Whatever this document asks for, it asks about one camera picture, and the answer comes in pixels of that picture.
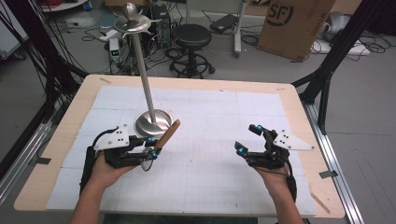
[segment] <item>forearm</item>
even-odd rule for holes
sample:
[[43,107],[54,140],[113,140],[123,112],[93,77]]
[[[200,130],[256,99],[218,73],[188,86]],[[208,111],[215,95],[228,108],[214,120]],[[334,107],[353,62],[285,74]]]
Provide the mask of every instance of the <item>forearm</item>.
[[96,224],[99,218],[99,207],[102,196],[105,192],[103,188],[97,188],[88,182],[79,196],[76,209],[69,221],[70,224]]
[[277,220],[279,224],[303,223],[297,206],[291,197],[289,189],[276,189],[270,192],[274,200]]

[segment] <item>person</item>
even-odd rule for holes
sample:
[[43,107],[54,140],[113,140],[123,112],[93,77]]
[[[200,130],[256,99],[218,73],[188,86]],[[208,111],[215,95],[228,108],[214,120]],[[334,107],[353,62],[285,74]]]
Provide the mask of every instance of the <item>person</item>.
[[[123,174],[133,170],[134,168],[135,167],[130,166],[115,169],[105,162],[104,154],[100,153],[95,165],[93,166],[91,177],[79,196],[78,203],[69,223],[98,223],[100,202],[105,190],[112,186]],[[268,192],[274,201],[278,223],[303,223],[303,220],[300,217],[300,213],[291,197],[291,193],[288,188],[285,176],[286,172],[289,171],[287,164],[285,164],[285,169],[281,168],[268,171],[262,168],[255,168],[255,170],[262,177],[264,185],[267,187]]]

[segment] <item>stool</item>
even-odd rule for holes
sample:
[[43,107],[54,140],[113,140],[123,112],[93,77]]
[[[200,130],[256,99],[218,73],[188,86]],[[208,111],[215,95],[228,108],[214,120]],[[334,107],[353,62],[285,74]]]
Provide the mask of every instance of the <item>stool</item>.
[[[204,26],[197,24],[180,25],[172,32],[172,39],[177,45],[183,49],[187,49],[186,53],[174,59],[169,65],[171,71],[177,72],[177,77],[199,76],[201,79],[204,79],[202,73],[207,69],[209,69],[210,74],[215,73],[216,69],[207,59],[195,53],[196,50],[207,46],[212,39],[212,34]],[[188,60],[183,60],[184,56],[188,56]]]

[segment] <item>wooden stick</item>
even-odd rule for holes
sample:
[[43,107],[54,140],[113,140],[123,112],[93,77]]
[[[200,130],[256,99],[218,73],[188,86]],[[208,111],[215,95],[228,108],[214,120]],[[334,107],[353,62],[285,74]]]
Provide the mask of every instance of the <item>wooden stick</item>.
[[168,140],[172,137],[172,135],[177,130],[178,126],[180,126],[180,120],[175,120],[175,122],[166,130],[166,132],[161,136],[160,140],[158,140],[157,144],[155,144],[154,149],[163,148]]

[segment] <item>black pole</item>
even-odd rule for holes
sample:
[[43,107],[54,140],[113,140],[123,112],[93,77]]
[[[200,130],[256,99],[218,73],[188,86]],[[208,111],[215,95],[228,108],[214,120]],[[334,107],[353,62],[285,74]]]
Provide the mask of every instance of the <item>black pole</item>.
[[297,88],[309,82],[306,89],[300,93],[300,99],[309,105],[312,105],[318,94],[322,92],[318,124],[323,134],[326,134],[325,119],[332,75],[386,1],[362,0],[320,67],[314,73],[291,83]]

